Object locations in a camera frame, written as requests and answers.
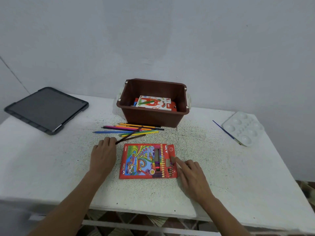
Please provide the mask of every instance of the tablet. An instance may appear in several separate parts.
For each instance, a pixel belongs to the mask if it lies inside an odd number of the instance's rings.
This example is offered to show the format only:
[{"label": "tablet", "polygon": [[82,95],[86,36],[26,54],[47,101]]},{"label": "tablet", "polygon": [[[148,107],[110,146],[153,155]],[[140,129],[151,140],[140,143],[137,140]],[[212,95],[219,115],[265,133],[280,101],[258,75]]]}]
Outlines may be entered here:
[{"label": "tablet", "polygon": [[7,106],[4,111],[48,135],[54,135],[88,106],[86,101],[45,87]]}]

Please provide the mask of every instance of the paint palette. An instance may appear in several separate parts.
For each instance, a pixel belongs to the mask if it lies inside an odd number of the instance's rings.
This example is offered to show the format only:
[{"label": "paint palette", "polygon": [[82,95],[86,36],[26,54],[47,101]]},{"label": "paint palette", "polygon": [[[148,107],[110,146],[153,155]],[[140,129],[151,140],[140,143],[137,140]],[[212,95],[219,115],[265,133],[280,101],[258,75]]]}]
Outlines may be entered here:
[{"label": "paint palette", "polygon": [[243,112],[232,115],[223,123],[223,128],[247,147],[254,145],[264,132],[264,127],[257,120]]}]

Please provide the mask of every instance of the patterned floor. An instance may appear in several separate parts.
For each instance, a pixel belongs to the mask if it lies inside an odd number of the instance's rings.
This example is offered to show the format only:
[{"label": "patterned floor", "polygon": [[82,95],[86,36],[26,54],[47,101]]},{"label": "patterned floor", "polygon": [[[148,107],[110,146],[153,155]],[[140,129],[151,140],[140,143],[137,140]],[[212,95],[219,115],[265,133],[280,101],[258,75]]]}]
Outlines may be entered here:
[{"label": "patterned floor", "polygon": [[[297,181],[300,188],[308,198],[310,205],[315,212],[315,202],[313,202],[312,195],[315,195],[314,188],[315,182],[300,182]],[[122,228],[110,228],[102,226],[89,226],[84,225],[80,228],[77,236],[177,236],[179,234],[170,233],[159,233],[159,232],[148,232],[141,230],[141,226],[156,226],[156,227],[168,227],[176,229],[192,229],[202,230],[209,232],[218,232],[216,226],[212,222],[179,219],[172,217],[160,217],[152,215],[134,214],[134,213],[123,213],[115,211],[100,211],[100,210],[89,210],[85,219],[103,221],[103,222],[114,222],[114,223],[126,223],[139,225],[139,230],[129,230]],[[250,232],[262,232],[270,231],[265,228],[246,227]]]}]

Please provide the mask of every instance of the left hand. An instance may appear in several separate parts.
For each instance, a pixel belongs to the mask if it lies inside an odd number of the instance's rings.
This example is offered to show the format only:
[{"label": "left hand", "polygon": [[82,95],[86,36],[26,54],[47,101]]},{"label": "left hand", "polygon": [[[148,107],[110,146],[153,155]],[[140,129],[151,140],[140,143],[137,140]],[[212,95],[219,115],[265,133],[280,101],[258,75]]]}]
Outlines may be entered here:
[{"label": "left hand", "polygon": [[105,137],[93,147],[89,173],[103,183],[116,163],[116,138]]}]

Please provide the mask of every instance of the speckled table surface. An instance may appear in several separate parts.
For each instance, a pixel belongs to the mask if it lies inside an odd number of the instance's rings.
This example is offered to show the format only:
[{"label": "speckled table surface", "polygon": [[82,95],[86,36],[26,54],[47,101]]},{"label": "speckled table surface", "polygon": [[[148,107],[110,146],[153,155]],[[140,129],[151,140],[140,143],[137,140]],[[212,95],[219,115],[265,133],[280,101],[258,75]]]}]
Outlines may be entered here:
[{"label": "speckled table surface", "polygon": [[[14,117],[0,125],[1,198],[59,203],[88,171],[92,147],[105,137],[92,132],[125,121],[113,99],[74,96],[90,106],[55,136]],[[268,135],[240,146],[212,122],[222,124],[233,113],[192,108],[177,128],[126,143],[174,144],[179,158],[199,162],[213,194],[245,225],[315,232],[314,212]],[[177,179],[120,180],[122,151],[119,144],[117,163],[91,208],[209,220]]]}]

